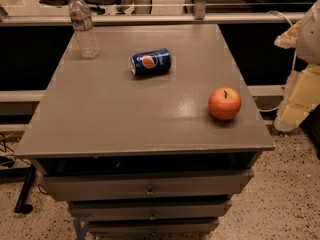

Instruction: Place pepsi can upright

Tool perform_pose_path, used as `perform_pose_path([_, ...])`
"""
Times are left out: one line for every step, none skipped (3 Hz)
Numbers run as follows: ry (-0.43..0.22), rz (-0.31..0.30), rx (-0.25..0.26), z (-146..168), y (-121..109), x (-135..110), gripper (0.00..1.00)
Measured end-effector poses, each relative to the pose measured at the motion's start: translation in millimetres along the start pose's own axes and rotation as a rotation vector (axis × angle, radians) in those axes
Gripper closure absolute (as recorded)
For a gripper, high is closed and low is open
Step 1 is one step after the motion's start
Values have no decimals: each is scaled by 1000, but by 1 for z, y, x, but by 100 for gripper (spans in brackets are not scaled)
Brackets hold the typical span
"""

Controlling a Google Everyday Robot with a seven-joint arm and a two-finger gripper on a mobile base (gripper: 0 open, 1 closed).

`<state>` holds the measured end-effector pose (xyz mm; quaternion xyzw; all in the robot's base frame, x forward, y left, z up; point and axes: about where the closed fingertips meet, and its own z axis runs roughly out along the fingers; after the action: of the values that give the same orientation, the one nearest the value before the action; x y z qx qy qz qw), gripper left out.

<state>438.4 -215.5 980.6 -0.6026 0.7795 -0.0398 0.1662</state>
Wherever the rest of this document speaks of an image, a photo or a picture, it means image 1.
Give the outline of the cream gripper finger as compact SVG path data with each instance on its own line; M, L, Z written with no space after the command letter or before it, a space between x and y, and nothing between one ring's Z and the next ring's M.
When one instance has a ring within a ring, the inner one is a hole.
M282 132L294 130L319 104L320 66L309 64L303 71L294 71L288 77L274 120L275 128Z
M274 44L283 49L295 48L300 24L300 21L294 23L289 29L275 39Z

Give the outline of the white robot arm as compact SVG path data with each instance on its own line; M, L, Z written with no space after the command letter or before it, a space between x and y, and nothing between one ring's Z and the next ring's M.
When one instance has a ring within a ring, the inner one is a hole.
M301 21L276 38L280 48L295 49L295 58L307 63L301 72L292 70L284 87L274 126L282 132L297 128L320 104L320 0Z

